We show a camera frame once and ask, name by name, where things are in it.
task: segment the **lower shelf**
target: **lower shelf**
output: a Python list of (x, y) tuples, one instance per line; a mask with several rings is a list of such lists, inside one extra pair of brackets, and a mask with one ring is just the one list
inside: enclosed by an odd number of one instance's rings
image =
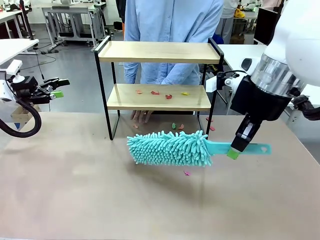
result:
[[(151, 91), (159, 92), (159, 95), (151, 94)], [(172, 98), (167, 99), (166, 95), (172, 95)], [(115, 84), (107, 107), (109, 110), (208, 112), (211, 103), (202, 85)]]

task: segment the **white wall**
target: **white wall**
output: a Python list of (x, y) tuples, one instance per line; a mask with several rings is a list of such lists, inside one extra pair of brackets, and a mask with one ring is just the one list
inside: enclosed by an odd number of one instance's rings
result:
[[(51, 3), (51, 0), (31, 0), (32, 6), (36, 6), (43, 3)], [(104, 9), (104, 17), (107, 25), (113, 25), (114, 21), (120, 21), (118, 15), (116, 0), (106, 0), (106, 8)], [(31, 24), (44, 24), (45, 18), (42, 14), (41, 8), (32, 8), (32, 12), (28, 14), (28, 20)], [(88, 23), (88, 16), (83, 16), (84, 23)]]

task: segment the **paper scrap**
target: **paper scrap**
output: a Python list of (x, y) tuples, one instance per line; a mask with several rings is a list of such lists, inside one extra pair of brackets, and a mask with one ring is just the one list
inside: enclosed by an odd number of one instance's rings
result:
[(151, 91), (152, 95), (160, 95), (159, 91)]
[[(206, 117), (205, 120), (207, 120), (209, 122), (209, 117)], [(211, 122), (213, 122), (214, 120), (211, 118)]]

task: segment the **shirt sleeve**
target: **shirt sleeve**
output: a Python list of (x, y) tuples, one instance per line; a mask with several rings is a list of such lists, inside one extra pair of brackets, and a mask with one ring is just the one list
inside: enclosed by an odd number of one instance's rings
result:
[[(125, 23), (124, 23), (124, 40), (125, 41), (140, 41), (140, 31), (137, 20), (136, 0), (127, 0), (125, 7)], [(124, 80), (128, 84), (134, 84), (138, 71), (139, 63), (125, 62)]]
[[(223, 4), (223, 0), (215, 0), (214, 3), (212, 3), (210, 10), (200, 24), (200, 27), (189, 39), (189, 43), (208, 42), (208, 38), (211, 38), (214, 35), (218, 26)], [(161, 84), (182, 84), (196, 66), (197, 64), (194, 63), (175, 64)]]

